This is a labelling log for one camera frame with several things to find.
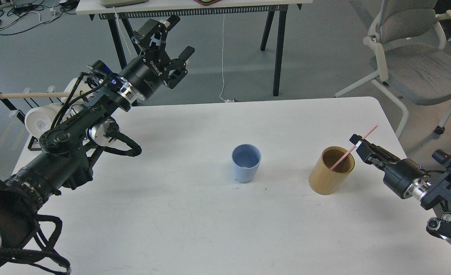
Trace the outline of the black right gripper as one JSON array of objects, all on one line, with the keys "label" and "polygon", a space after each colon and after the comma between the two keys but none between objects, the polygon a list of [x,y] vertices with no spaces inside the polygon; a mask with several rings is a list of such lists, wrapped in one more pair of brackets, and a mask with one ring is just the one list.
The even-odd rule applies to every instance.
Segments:
[{"label": "black right gripper", "polygon": [[355,145],[355,151],[364,163],[372,164],[384,172],[383,183],[401,199],[411,197],[407,190],[414,180],[429,176],[411,159],[401,160],[360,135],[353,134],[349,141]]}]

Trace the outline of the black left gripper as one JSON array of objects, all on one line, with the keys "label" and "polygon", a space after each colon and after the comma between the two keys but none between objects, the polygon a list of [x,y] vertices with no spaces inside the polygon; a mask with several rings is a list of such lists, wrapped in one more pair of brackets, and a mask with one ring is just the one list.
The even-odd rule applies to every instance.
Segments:
[{"label": "black left gripper", "polygon": [[[180,17],[176,15],[166,21],[149,19],[138,31],[133,31],[131,41],[140,50],[119,76],[131,85],[140,101],[150,99],[163,82],[166,87],[174,89],[188,73],[187,61],[195,49],[187,46],[175,59],[170,59],[165,50],[168,32],[179,21]],[[163,67],[157,61],[170,63]]]}]

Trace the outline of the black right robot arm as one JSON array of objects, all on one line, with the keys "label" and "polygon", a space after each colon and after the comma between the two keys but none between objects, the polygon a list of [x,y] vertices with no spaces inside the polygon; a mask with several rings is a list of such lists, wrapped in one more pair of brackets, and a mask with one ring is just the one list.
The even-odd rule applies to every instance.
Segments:
[{"label": "black right robot arm", "polygon": [[427,232],[451,244],[451,154],[438,149],[432,158],[445,169],[435,179],[411,159],[400,159],[381,146],[357,134],[350,137],[356,152],[366,164],[384,172],[383,183],[402,199],[416,198],[425,210],[440,206],[443,213],[427,221]]}]

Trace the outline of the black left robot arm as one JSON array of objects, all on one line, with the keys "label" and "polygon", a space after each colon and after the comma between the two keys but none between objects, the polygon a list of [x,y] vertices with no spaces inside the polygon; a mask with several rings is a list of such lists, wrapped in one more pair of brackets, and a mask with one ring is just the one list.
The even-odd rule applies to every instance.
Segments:
[{"label": "black left robot arm", "polygon": [[112,114],[129,111],[137,100],[149,99],[164,85],[173,89],[187,75],[187,60],[194,53],[188,46],[178,58],[166,53],[166,37],[180,21],[149,19],[133,33],[132,42],[141,53],[120,73],[97,61],[90,72],[81,73],[91,89],[67,96],[49,130],[38,142],[41,153],[7,180],[0,180],[0,267],[7,262],[38,267],[49,258],[65,271],[70,263],[54,249],[62,231],[60,218],[38,214],[60,188],[76,189],[93,179],[93,166],[103,152],[136,157],[142,152],[133,139],[120,132]]}]

